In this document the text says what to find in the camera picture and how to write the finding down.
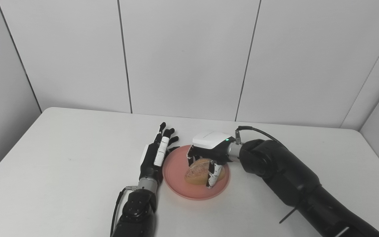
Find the white fingertip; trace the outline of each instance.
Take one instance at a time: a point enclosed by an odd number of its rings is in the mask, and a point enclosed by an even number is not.
[[[208,189],[211,189],[215,185],[215,183],[217,182],[218,176],[220,175],[221,168],[222,168],[221,165],[215,164],[215,172],[213,174],[211,174],[209,172],[209,180],[207,180],[207,182],[208,182],[207,188]]]
[[[169,143],[168,137],[163,137],[161,144],[159,146],[158,152],[156,154],[155,162],[153,163],[156,166],[162,166],[164,160],[164,154],[166,153],[167,144]]]

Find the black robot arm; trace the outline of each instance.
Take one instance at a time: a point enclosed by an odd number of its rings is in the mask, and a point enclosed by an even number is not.
[[[249,141],[240,148],[239,161],[245,171],[262,177],[323,237],[379,237],[375,228],[329,194],[318,176],[281,143]]]

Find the black arm segment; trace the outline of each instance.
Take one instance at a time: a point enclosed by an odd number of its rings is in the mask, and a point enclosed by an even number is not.
[[[240,150],[248,173],[263,178],[287,205],[296,208],[323,237],[379,237],[379,232],[349,211],[320,183],[317,175],[281,144],[253,140]]]
[[[137,189],[128,195],[112,237],[152,237],[155,229],[156,195]]]

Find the silver connector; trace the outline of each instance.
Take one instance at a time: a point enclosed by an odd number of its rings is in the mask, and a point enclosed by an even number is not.
[[[158,182],[151,177],[142,177],[138,182],[137,189],[147,189],[155,194],[158,190]]]
[[[235,131],[235,138],[236,138],[236,144],[237,145],[242,144],[242,142],[241,142],[241,134],[239,133],[238,130]]]
[[[137,190],[137,186],[126,186],[125,190],[135,191],[135,190]]]
[[[239,152],[242,147],[242,143],[238,144],[237,142],[233,142],[227,148],[227,154],[229,155],[229,159],[233,162],[239,162]]]

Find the wall panel seam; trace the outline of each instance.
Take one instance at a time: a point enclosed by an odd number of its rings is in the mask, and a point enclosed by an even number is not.
[[[243,74],[243,80],[242,80],[242,86],[241,86],[241,92],[239,94],[239,100],[238,100],[238,107],[236,108],[236,114],[235,114],[235,121],[238,118],[238,111],[239,111],[239,105],[241,104],[241,97],[242,97],[242,91],[243,91],[243,86],[245,84],[245,77],[246,77],[246,72],[248,69],[248,63],[249,63],[249,56],[251,55],[251,49],[252,49],[252,42],[254,41],[254,35],[255,35],[255,29],[257,28],[257,21],[258,21],[258,15],[260,13],[260,7],[261,7],[261,1],[258,4],[258,10],[257,10],[257,16],[255,18],[255,23],[254,23],[254,30],[252,31],[252,38],[251,38],[251,44],[249,46],[249,51],[248,51],[248,57],[246,60],[246,66],[245,66],[245,72]]]
[[[119,0],[117,0],[117,3],[118,3],[119,24],[120,24],[120,29],[121,29],[122,50],[123,50],[123,53],[124,53],[125,75],[127,77],[128,100],[130,102],[130,113],[132,114],[133,113],[133,105],[131,103],[130,80],[129,80],[129,77],[128,77],[127,55],[125,53],[124,30],[123,30],[123,27],[122,27],[121,6],[120,6],[120,3],[119,3]]]
[[[346,113],[346,116],[344,117],[343,121],[341,122],[339,128],[342,127],[344,121],[346,120],[347,116],[349,115],[350,111],[352,110],[353,105],[355,104],[356,100],[358,99],[359,94],[361,93],[362,89],[364,88],[364,85],[366,84],[366,82],[367,82],[369,76],[371,75],[371,73],[372,73],[372,71],[373,71],[375,65],[377,64],[378,60],[379,60],[379,55],[378,55],[377,59],[375,60],[375,63],[374,63],[373,66],[371,67],[370,72],[368,73],[368,75],[367,75],[367,77],[366,77],[364,83],[362,84],[361,89],[359,90],[358,94],[356,95],[355,99],[353,100],[353,103],[352,103],[352,105],[350,106],[348,112]]]
[[[27,79],[27,82],[29,83],[30,90],[32,90],[33,97],[35,98],[35,101],[36,101],[36,104],[38,105],[39,111],[40,111],[40,113],[42,113],[42,108],[40,108],[40,104],[39,104],[38,98],[36,97],[35,90],[33,89],[32,83],[30,82],[29,75],[27,75],[26,68],[24,67],[23,60],[21,60],[20,53],[18,52],[18,49],[17,49],[17,45],[15,45],[15,41],[14,41],[13,36],[11,34],[10,28],[8,27],[7,20],[4,16],[3,10],[1,9],[1,5],[0,5],[0,13],[1,13],[1,16],[3,17],[4,24],[7,28],[9,35],[10,35],[10,39],[14,45],[14,49],[15,49],[15,52],[17,53],[18,60],[20,60],[20,64],[21,64],[21,67],[23,68],[23,72],[26,75],[26,79]]]

